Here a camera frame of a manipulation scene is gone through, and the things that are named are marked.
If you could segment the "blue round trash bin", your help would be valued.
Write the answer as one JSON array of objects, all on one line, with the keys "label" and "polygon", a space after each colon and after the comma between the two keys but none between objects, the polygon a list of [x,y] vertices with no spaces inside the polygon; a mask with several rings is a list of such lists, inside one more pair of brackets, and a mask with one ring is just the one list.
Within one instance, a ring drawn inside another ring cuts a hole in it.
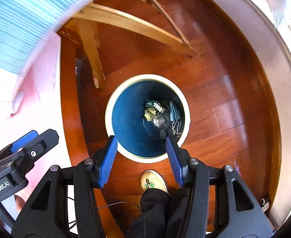
[{"label": "blue round trash bin", "polygon": [[118,152],[134,162],[167,159],[165,140],[170,135],[181,146],[191,118],[188,101],[171,80],[142,74],[125,80],[109,98],[105,129],[118,141]]}]

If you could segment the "yellow printed paper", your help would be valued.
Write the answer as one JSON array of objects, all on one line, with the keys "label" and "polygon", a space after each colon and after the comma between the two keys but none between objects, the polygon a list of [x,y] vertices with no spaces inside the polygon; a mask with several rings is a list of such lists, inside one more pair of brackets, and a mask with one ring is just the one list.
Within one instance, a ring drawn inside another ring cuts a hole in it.
[{"label": "yellow printed paper", "polygon": [[144,117],[148,122],[153,121],[157,115],[157,110],[152,107],[147,107],[144,111]]}]

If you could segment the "yellow knitted slipper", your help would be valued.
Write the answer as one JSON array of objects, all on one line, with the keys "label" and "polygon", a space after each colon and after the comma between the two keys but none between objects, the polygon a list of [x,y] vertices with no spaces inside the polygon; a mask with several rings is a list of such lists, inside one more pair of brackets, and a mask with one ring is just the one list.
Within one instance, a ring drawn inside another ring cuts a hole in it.
[{"label": "yellow knitted slipper", "polygon": [[169,193],[164,179],[158,172],[154,170],[145,171],[141,176],[140,184],[143,191],[148,189],[159,189]]}]

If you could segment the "pink bed sheet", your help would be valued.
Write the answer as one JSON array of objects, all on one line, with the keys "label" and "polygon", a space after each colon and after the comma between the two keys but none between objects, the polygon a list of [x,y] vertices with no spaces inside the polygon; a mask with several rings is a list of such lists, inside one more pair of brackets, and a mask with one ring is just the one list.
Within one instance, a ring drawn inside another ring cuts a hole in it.
[{"label": "pink bed sheet", "polygon": [[31,130],[57,131],[59,143],[34,162],[28,185],[0,202],[0,237],[73,237],[68,187],[74,183],[61,104],[62,42],[51,32],[20,74],[0,70],[0,151]]}]

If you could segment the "wooden table frame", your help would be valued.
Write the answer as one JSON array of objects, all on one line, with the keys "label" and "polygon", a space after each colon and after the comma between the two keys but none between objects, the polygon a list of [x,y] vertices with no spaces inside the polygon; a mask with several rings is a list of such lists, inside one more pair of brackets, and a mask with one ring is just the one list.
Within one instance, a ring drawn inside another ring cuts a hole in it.
[{"label": "wooden table frame", "polygon": [[76,54],[91,73],[89,84],[98,90],[106,89],[106,76],[115,69],[110,59],[123,59],[125,48],[134,59],[152,52],[146,45],[180,57],[197,55],[157,0],[90,1],[57,33],[75,45]]}]

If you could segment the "white teal patterned tablecloth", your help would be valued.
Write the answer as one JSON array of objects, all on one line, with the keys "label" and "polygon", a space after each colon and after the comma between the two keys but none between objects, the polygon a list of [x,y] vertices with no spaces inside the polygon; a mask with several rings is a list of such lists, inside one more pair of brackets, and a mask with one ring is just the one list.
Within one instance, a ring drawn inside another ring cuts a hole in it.
[{"label": "white teal patterned tablecloth", "polygon": [[0,68],[20,74],[48,31],[82,1],[89,0],[0,0]]}]

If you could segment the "black trouser leg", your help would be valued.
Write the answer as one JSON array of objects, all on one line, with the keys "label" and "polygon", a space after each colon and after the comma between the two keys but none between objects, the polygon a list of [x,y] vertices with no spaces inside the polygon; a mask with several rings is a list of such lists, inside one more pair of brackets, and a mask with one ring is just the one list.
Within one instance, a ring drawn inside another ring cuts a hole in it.
[{"label": "black trouser leg", "polygon": [[178,189],[171,196],[159,189],[146,190],[140,201],[142,214],[132,223],[126,237],[177,237],[188,193],[188,189]]}]

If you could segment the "light blue face mask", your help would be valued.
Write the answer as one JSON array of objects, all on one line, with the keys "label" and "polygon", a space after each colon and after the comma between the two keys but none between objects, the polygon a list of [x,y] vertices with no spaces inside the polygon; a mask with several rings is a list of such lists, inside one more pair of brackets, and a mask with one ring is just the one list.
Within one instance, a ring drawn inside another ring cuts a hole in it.
[{"label": "light blue face mask", "polygon": [[182,119],[180,112],[173,101],[169,102],[169,110],[172,134],[175,136],[180,136],[182,134],[181,131]]}]

